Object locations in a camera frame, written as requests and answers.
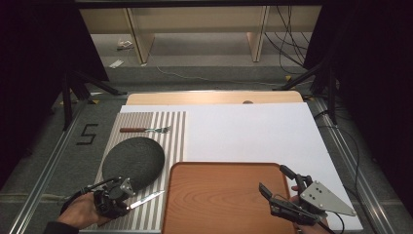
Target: striped mat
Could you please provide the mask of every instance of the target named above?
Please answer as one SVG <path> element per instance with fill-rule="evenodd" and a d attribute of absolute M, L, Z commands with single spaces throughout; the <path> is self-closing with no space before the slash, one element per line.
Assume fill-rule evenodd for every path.
<path fill-rule="evenodd" d="M 119 133 L 120 128 L 160 128 L 170 126 L 168 134 L 157 133 Z M 101 167 L 109 151 L 121 141 L 131 137 L 149 137 L 156 140 L 164 148 L 166 162 L 161 175 L 152 185 L 134 191 L 137 195 L 129 198 L 127 204 L 131 204 L 141 198 L 159 191 L 166 192 L 161 196 L 137 207 L 129 214 L 112 220 L 101 227 L 93 225 L 89 230 L 141 230 L 161 231 L 164 218 L 164 207 L 167 200 L 167 189 L 169 181 L 169 170 L 173 164 L 185 161 L 184 142 L 186 128 L 186 112 L 134 112 L 119 113 L 116 117 L 110 138 L 108 140 L 100 168 L 97 172 L 95 182 L 103 181 Z"/>

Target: fork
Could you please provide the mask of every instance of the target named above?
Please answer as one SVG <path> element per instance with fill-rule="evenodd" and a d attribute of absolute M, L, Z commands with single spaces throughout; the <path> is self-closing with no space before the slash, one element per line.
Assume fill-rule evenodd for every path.
<path fill-rule="evenodd" d="M 119 132 L 121 133 L 148 133 L 155 132 L 158 134 L 166 134 L 169 132 L 170 126 L 158 129 L 146 129 L 146 128 L 121 128 Z"/>

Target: wooden tray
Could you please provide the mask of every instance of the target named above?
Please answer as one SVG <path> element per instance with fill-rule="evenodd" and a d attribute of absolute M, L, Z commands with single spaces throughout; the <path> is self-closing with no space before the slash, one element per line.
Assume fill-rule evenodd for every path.
<path fill-rule="evenodd" d="M 162 233 L 296 233 L 291 222 L 270 214 L 259 182 L 274 194 L 289 197 L 278 164 L 175 164 Z"/>

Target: metal rail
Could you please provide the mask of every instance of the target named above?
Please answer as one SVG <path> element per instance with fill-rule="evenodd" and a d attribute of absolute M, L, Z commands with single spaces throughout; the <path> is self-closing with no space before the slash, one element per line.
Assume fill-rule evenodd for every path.
<path fill-rule="evenodd" d="M 15 222 L 12 225 L 9 233 L 24 233 L 30 219 L 33 217 L 37 205 L 40 202 L 42 194 L 44 193 L 53 173 L 55 172 L 56 166 L 64 152 L 64 149 L 66 148 L 69 138 L 72 135 L 73 129 L 77 124 L 79 116 L 87 103 L 88 102 L 86 100 L 82 100 L 77 103 L 72 123 L 68 126 L 67 130 L 63 131 L 63 133 L 61 134 L 51 157 L 49 158 L 45 168 L 43 169 L 43 172 L 40 174 L 39 179 L 35 183 L 32 191 L 28 195 L 27 200 L 16 216 Z"/>
<path fill-rule="evenodd" d="M 327 108 L 323 100 L 317 99 L 317 108 L 319 111 L 323 111 Z M 344 163 L 346 164 L 351 176 L 353 179 L 356 179 L 357 174 L 357 158 L 353 155 L 352 151 L 349 148 L 349 145 L 344 140 L 340 129 L 334 128 L 330 118 L 326 115 L 323 116 L 323 121 L 327 126 L 333 140 L 335 141 L 337 148 L 340 151 L 341 156 L 343 157 Z M 381 206 L 377 196 L 374 194 L 374 191 L 371 189 L 368 181 L 366 180 L 362 170 L 358 167 L 357 175 L 357 188 L 359 195 L 366 208 L 370 212 L 370 216 L 375 224 L 375 227 L 379 233 L 383 234 L 392 234 L 395 233 L 394 229 L 389 221 L 389 217 Z"/>

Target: cable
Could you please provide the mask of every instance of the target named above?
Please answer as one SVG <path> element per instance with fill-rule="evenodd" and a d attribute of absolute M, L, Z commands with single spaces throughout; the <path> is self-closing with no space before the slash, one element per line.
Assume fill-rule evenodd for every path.
<path fill-rule="evenodd" d="M 158 64 L 156 64 L 155 59 L 153 58 L 152 54 L 149 54 L 149 58 L 152 59 L 155 63 L 156 68 L 163 74 L 166 75 L 173 75 L 173 76 L 177 76 L 180 77 L 182 79 L 193 79 L 193 80 L 204 80 L 204 81 L 209 81 L 209 82 L 229 82 L 229 83 L 235 83 L 235 84 L 255 84 L 255 85 L 265 85 L 265 86 L 279 86 L 278 84 L 272 84 L 272 83 L 263 83 L 263 82 L 243 82 L 243 81 L 233 81 L 233 80 L 212 80 L 212 79 L 208 79 L 208 78 L 204 78 L 201 76 L 183 76 L 174 72 L 167 72 L 162 70 Z"/>
<path fill-rule="evenodd" d="M 344 131 L 344 130 L 342 130 L 342 129 L 339 129 L 338 127 L 332 127 L 332 126 L 326 126 L 326 125 L 324 125 L 324 126 L 318 126 L 318 128 L 330 128 L 330 129 L 335 129 L 335 130 L 338 130 L 338 131 L 340 131 L 340 132 L 343 132 L 343 133 L 345 133 L 346 135 L 348 135 L 348 136 L 352 139 L 353 143 L 355 144 L 355 146 L 356 146 L 356 151 L 357 151 L 357 165 L 356 165 L 356 175 L 355 175 L 355 184 L 354 184 L 354 186 L 355 186 L 355 190 L 356 190 L 356 191 L 353 191 L 352 189 L 350 189 L 350 188 L 347 187 L 346 185 L 343 185 L 343 186 L 344 186 L 344 188 L 345 188 L 347 191 L 349 191 L 353 196 L 356 197 L 357 201 L 360 203 L 360 206 L 361 206 L 361 209 L 362 209 L 363 212 L 364 212 L 364 215 L 365 215 L 366 218 L 367 218 L 368 224 L 370 225 L 371 229 L 373 230 L 373 233 L 377 234 L 378 232 L 377 232 L 377 230 L 375 229 L 375 227 L 374 227 L 374 225 L 373 225 L 373 222 L 371 221 L 371 218 L 370 218 L 370 216 L 369 216 L 368 213 L 367 213 L 367 210 L 365 209 L 364 205 L 362 204 L 361 199 L 360 199 L 360 197 L 359 197 L 359 193 L 358 193 L 357 181 L 358 181 L 358 171 L 359 171 L 360 155 L 359 155 L 359 150 L 358 150 L 358 144 L 357 144 L 355 138 L 354 138 L 350 133 L 348 133 L 347 131 Z"/>
<path fill-rule="evenodd" d="M 276 48 L 276 49 L 280 52 L 280 55 L 285 56 L 287 59 L 290 59 L 291 61 L 293 61 L 294 63 L 296 63 L 296 64 L 299 65 L 299 66 L 303 66 L 303 64 L 302 64 L 301 62 L 299 62 L 299 61 L 297 61 L 296 59 L 292 58 L 289 54 L 287 54 L 287 53 L 284 52 L 280 47 L 278 47 L 278 46 L 270 39 L 270 37 L 267 35 L 267 33 L 264 33 L 264 35 L 267 37 L 268 41 L 270 41 L 271 45 L 273 45 L 273 47 Z"/>
<path fill-rule="evenodd" d="M 277 6 L 277 11 L 279 12 L 280 17 L 282 18 L 282 23 L 283 23 L 283 25 L 284 25 L 284 27 L 285 27 L 285 34 L 284 34 L 283 42 L 285 42 L 286 35 L 288 34 L 289 37 L 291 38 L 292 44 L 294 45 L 295 54 L 297 55 L 297 57 L 299 58 L 299 60 L 301 61 L 300 56 L 298 55 L 298 53 L 301 55 L 301 57 L 302 57 L 303 59 L 305 59 L 305 57 L 304 57 L 303 54 L 301 53 L 300 48 L 298 47 L 297 43 L 295 42 L 294 37 L 292 36 L 292 28 L 291 28 L 292 7 L 291 7 L 291 6 L 288 6 L 288 23 L 285 23 L 285 20 L 284 20 L 284 18 L 283 18 L 283 16 L 282 16 L 282 13 L 281 13 L 281 11 L 280 11 L 279 6 Z"/>
<path fill-rule="evenodd" d="M 116 50 L 111 50 L 114 52 L 123 52 L 123 51 L 128 51 L 127 52 L 127 60 L 130 63 L 130 65 L 132 65 L 131 59 L 130 59 L 130 52 L 131 50 L 134 49 L 134 47 L 126 47 L 126 48 L 121 48 L 121 49 L 116 49 Z"/>
<path fill-rule="evenodd" d="M 330 234 L 335 234 L 335 232 L 333 232 L 327 225 L 325 225 L 322 221 L 318 222 L 318 224 L 324 229 L 326 230 L 328 233 Z"/>
<path fill-rule="evenodd" d="M 277 38 L 279 38 L 279 39 L 282 41 L 282 38 L 279 36 L 279 34 L 277 34 L 277 32 L 274 32 L 274 34 L 276 34 Z M 300 49 L 303 49 L 303 50 L 308 50 L 308 49 L 305 48 L 305 47 L 301 47 L 301 46 L 298 46 L 298 45 L 294 45 L 294 44 L 291 44 L 291 43 L 289 43 L 289 42 L 284 42 L 284 43 L 287 44 L 288 46 L 297 47 L 297 48 L 300 48 Z"/>
<path fill-rule="evenodd" d="M 313 119 L 316 120 L 317 118 L 319 118 L 321 115 L 324 115 L 324 114 L 328 114 L 328 110 L 323 110 L 319 114 L 313 116 Z"/>
<path fill-rule="evenodd" d="M 335 214 L 338 216 L 338 218 L 340 218 L 341 224 L 343 225 L 343 229 L 341 229 L 341 232 L 340 232 L 341 234 L 343 234 L 344 230 L 345 230 L 345 225 L 344 225 L 343 218 L 341 216 L 339 216 L 337 213 L 335 213 Z"/>
<path fill-rule="evenodd" d="M 307 41 L 307 43 L 310 43 L 309 39 L 307 39 L 306 35 L 304 35 L 303 32 L 301 32 L 301 35 L 303 35 L 304 39 Z"/>

